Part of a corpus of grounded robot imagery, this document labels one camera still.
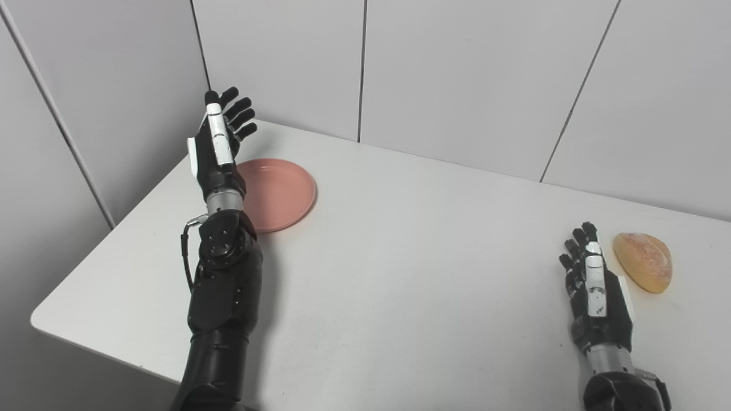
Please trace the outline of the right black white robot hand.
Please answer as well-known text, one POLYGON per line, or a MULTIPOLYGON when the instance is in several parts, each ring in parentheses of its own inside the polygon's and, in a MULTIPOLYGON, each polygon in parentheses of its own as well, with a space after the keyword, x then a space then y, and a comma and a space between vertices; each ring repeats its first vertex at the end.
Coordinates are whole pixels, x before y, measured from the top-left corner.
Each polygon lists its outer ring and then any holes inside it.
POLYGON ((564 247, 559 261, 565 269, 574 344, 582 353, 598 344, 631 352, 633 322, 619 278, 607 266, 596 226, 583 222, 564 247))

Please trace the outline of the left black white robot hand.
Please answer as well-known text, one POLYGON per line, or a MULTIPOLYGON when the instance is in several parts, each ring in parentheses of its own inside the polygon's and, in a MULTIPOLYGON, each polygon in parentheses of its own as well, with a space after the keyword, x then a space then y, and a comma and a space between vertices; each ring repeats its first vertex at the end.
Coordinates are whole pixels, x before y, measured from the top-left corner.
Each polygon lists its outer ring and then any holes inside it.
POLYGON ((199 132, 188 138, 191 171, 198 181, 204 200, 225 191, 246 195, 246 183, 237 169, 236 156, 245 138, 258 130, 249 97, 240 97, 232 86, 218 94, 204 94, 206 112, 199 132))

